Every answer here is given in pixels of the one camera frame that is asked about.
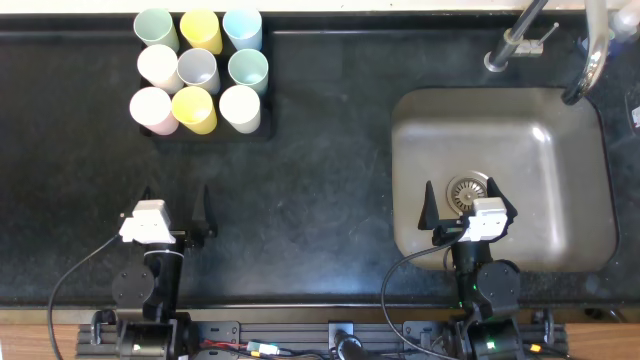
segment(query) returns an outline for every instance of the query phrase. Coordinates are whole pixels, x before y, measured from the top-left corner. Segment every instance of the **plastic cup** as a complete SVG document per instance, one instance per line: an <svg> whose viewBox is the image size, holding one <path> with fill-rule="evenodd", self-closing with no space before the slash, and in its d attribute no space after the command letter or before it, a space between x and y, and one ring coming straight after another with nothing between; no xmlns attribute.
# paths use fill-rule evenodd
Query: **plastic cup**
<svg viewBox="0 0 640 360"><path fill-rule="evenodd" d="M146 87L138 90L129 103L131 117L158 135L169 135L180 123L171 113L171 99L162 89Z"/></svg>
<svg viewBox="0 0 640 360"><path fill-rule="evenodd" d="M138 56L140 75L169 94L175 94L184 86L177 69L178 56L166 45L151 45Z"/></svg>
<svg viewBox="0 0 640 360"><path fill-rule="evenodd" d="M250 134L260 126L260 98L248 86L232 86L220 97L220 114L236 130Z"/></svg>
<svg viewBox="0 0 640 360"><path fill-rule="evenodd" d="M229 59L229 75L236 84L246 85L262 96L269 85L269 62L258 50L240 50Z"/></svg>
<svg viewBox="0 0 640 360"><path fill-rule="evenodd" d="M178 59L178 76L189 86L197 86L212 94L220 91L220 73L216 58L205 49L190 49Z"/></svg>
<svg viewBox="0 0 640 360"><path fill-rule="evenodd" d="M147 9L136 16L133 31L147 46L166 45L174 52L180 48L171 14L165 9Z"/></svg>
<svg viewBox="0 0 640 360"><path fill-rule="evenodd" d="M237 50L262 49L262 16L256 9L231 10L222 27Z"/></svg>
<svg viewBox="0 0 640 360"><path fill-rule="evenodd" d="M178 91L171 108L173 116L196 134L206 135L218 125L213 99L202 88L190 86Z"/></svg>
<svg viewBox="0 0 640 360"><path fill-rule="evenodd" d="M220 21L213 11L187 11L180 20L180 31L194 48L206 49L216 55L222 52Z"/></svg>

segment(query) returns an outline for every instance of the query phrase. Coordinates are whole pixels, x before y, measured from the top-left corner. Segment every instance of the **sink drain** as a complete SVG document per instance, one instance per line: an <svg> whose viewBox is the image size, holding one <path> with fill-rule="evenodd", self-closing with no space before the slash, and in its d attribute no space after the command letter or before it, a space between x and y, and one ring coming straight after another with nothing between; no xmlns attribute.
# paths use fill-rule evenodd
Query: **sink drain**
<svg viewBox="0 0 640 360"><path fill-rule="evenodd" d="M458 213L470 211L473 200L487 197L488 178L477 171L467 171L453 178L447 186L449 206Z"/></svg>

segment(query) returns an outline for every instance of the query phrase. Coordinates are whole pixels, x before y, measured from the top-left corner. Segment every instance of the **white wall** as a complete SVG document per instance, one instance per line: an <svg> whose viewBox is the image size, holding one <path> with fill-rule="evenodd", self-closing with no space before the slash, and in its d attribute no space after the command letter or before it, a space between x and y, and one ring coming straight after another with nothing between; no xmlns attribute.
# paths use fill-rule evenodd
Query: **white wall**
<svg viewBox="0 0 640 360"><path fill-rule="evenodd" d="M603 0L618 9L629 0ZM0 13L136 13L149 7L183 12L226 11L251 5L260 11L521 10L530 0L0 0ZM546 9L583 9L582 0L550 0Z"/></svg>

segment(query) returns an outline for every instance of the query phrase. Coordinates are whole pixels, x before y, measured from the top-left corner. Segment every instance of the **sink basin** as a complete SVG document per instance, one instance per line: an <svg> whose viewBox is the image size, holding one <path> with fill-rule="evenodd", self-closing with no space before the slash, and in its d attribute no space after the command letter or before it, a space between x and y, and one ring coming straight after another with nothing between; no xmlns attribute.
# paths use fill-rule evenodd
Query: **sink basin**
<svg viewBox="0 0 640 360"><path fill-rule="evenodd" d="M418 230L427 180L441 218L482 197L493 177L518 209L495 259L530 271L594 271L617 245L598 113L561 89L424 89L393 112L394 232L404 255L432 246ZM443 253L414 260L442 269Z"/></svg>

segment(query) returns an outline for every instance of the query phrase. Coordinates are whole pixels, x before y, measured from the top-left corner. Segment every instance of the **wooden floor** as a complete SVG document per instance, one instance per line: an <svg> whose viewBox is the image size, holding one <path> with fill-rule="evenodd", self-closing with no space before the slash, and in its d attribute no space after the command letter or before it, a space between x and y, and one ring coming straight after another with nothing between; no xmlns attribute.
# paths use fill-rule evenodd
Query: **wooden floor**
<svg viewBox="0 0 640 360"><path fill-rule="evenodd" d="M64 359L73 359L78 327L56 325ZM640 324L569 324L574 359L640 359ZM0 325L0 360L55 360L45 325Z"/></svg>

